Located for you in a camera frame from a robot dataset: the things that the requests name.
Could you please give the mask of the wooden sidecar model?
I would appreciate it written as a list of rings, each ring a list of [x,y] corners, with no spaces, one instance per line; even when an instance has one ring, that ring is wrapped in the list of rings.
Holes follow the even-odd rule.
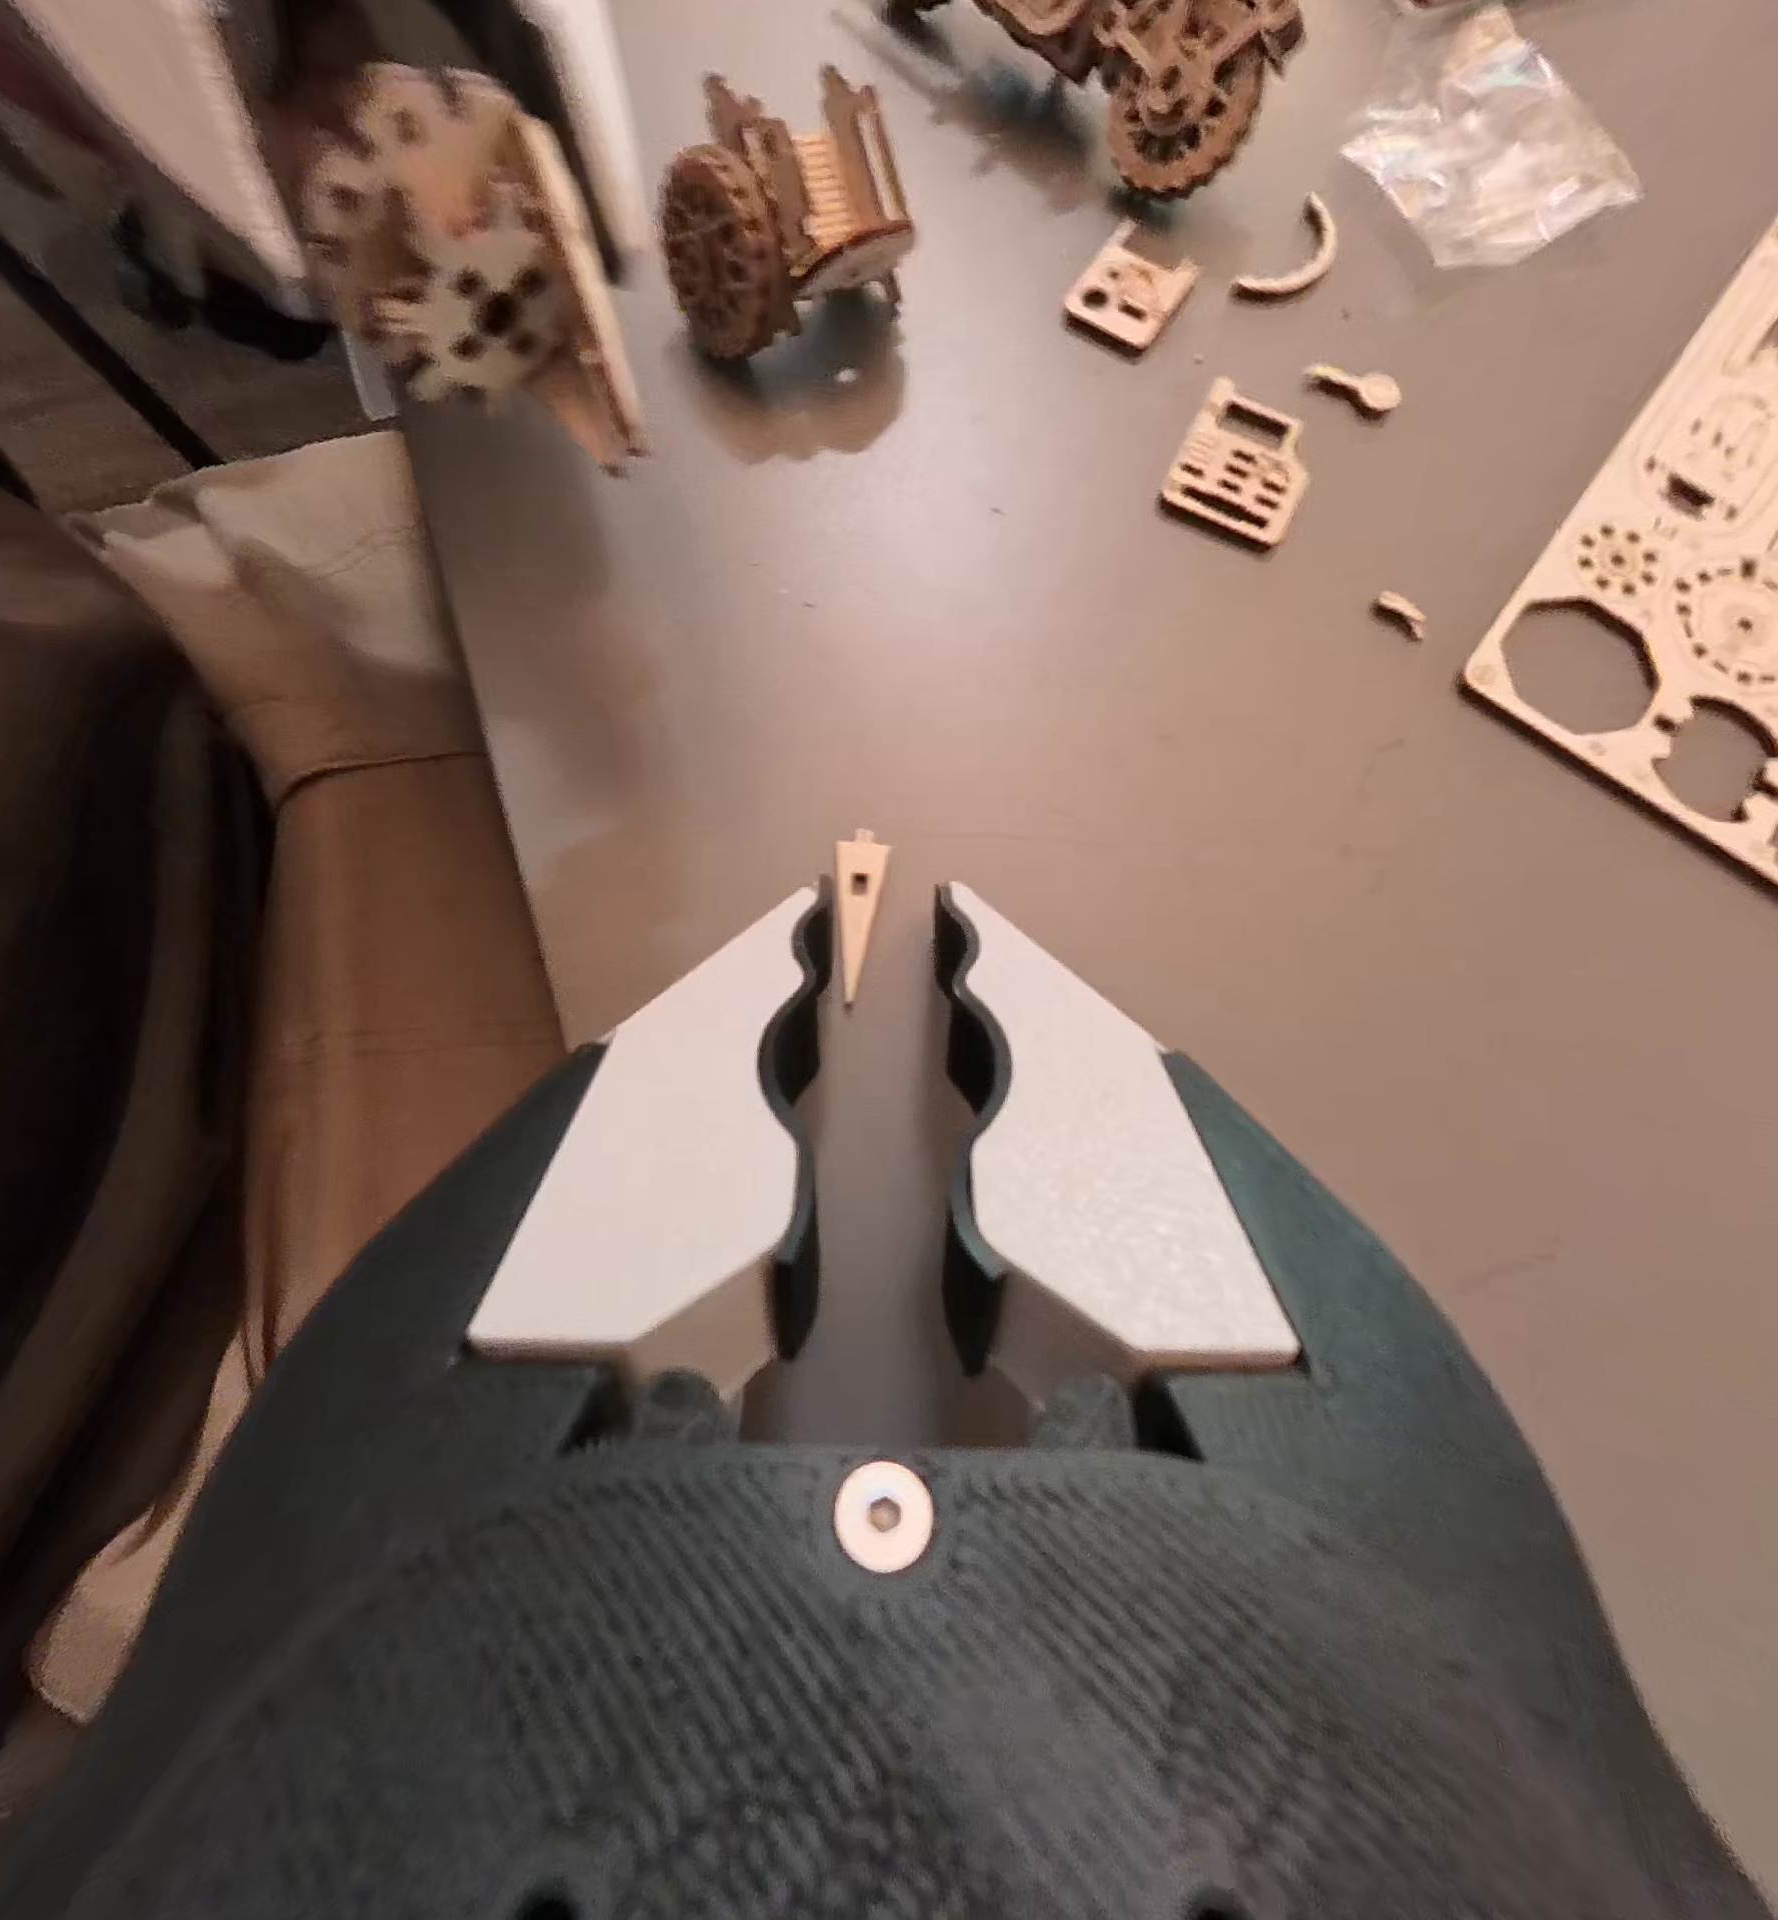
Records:
[[[820,67],[825,124],[795,132],[722,74],[703,77],[711,136],[661,182],[662,264],[693,348],[734,367],[804,328],[804,310],[877,291],[903,312],[917,243],[877,85]]]

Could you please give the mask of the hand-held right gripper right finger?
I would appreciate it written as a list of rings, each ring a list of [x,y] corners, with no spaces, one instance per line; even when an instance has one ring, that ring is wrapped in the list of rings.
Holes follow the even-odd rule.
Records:
[[[1290,1313],[1180,1057],[961,879],[933,902],[951,1085],[944,1321],[966,1376],[1278,1374]]]

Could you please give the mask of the grey desk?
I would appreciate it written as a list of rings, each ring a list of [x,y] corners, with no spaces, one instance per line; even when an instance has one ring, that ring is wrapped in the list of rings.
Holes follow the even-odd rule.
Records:
[[[1778,892],[1466,700],[1509,592],[1778,214],[1778,3],[1523,6],[1644,200],[1444,272],[1338,149],[1398,17],[1308,3],[1237,164],[1159,233],[1142,357],[1064,322],[1117,227],[867,3],[616,3],[645,170],[722,74],[879,85],[920,240],[738,377],[648,258],[652,458],[421,414],[416,485],[571,1044],[871,827],[892,859],[813,1087],[825,1289],[758,1432],[1004,1439],[941,1297],[966,1109],[933,895],[966,881],[1190,1053],[1452,1316],[1539,1449],[1654,1717],[1778,1908]],[[1283,301],[1317,191],[1334,268]],[[1307,385],[1389,371],[1385,417]],[[1303,419],[1256,548],[1161,503],[1216,376]],[[1395,589],[1426,642],[1374,614]]]

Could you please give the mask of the small wooden wedge piece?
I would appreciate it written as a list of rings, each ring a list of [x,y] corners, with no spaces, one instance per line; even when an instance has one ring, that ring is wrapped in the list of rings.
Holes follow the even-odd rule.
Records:
[[[892,866],[892,848],[874,827],[854,827],[835,843],[835,920],[841,995],[846,1010],[860,992],[868,949]]]

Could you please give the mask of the small clear plastic bag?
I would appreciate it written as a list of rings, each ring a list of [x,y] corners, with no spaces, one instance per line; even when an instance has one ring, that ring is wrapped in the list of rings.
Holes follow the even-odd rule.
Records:
[[[1520,265],[1644,200],[1631,156],[1509,3],[1403,14],[1338,153],[1446,273]]]

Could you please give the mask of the small wooden frame with holes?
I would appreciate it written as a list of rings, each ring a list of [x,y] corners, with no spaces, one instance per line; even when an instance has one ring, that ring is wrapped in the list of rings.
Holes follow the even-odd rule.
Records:
[[[1122,219],[1064,298],[1069,323],[1129,356],[1142,356],[1161,339],[1200,277],[1195,258],[1152,258],[1139,233],[1134,219]]]

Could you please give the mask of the wooden motorcycle model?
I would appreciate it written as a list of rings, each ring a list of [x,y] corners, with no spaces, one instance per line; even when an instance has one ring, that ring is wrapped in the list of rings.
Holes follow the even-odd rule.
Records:
[[[1267,90],[1307,37],[1299,2],[977,2],[1042,85],[1000,64],[971,69],[930,14],[941,2],[872,3],[889,30],[961,74],[958,95],[990,132],[1042,134],[1084,153],[1069,114],[1099,85],[1117,196],[1190,198],[1237,156]]]

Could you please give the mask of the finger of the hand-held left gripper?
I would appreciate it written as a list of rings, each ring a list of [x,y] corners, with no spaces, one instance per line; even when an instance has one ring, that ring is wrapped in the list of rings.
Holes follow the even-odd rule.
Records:
[[[12,2],[47,74],[113,146],[157,265],[308,300],[308,262],[243,88],[229,3]]]
[[[540,54],[547,114],[582,185],[610,281],[652,248],[637,111],[610,2],[517,2]]]

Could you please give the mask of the toothed wooden arc piece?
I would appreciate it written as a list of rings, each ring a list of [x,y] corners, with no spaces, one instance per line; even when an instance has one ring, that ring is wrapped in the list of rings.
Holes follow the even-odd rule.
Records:
[[[1281,303],[1313,291],[1332,270],[1338,255],[1334,211],[1318,191],[1303,204],[1308,227],[1307,253],[1287,272],[1243,273],[1229,281],[1229,295],[1245,303]]]

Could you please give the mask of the cone-shaped wooden wheel assembly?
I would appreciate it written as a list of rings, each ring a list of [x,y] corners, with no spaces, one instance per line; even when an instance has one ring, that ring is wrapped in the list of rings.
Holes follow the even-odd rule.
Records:
[[[597,227],[559,136],[489,75],[367,61],[300,183],[300,235],[397,396],[540,399],[619,471],[651,451]]]

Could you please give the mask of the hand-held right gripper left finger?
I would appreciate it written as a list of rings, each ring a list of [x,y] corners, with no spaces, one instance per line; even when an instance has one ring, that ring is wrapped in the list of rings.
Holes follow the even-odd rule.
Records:
[[[802,886],[615,1026],[466,1329],[616,1374],[758,1374],[820,1300],[813,1143],[830,888]]]

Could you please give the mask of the slotted small wooden frame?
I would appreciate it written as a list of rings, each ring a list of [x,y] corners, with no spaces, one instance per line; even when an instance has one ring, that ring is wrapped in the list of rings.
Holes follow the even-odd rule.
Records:
[[[1300,417],[1212,377],[1164,469],[1161,505],[1256,549],[1287,538],[1308,492]]]

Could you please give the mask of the person's beige pants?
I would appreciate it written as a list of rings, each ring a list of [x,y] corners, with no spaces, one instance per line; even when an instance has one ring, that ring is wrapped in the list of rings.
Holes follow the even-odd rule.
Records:
[[[179,1479],[28,1651],[32,1691],[86,1726],[278,1351],[566,1044],[405,438],[209,467],[68,526],[183,644],[275,827],[244,1303]]]

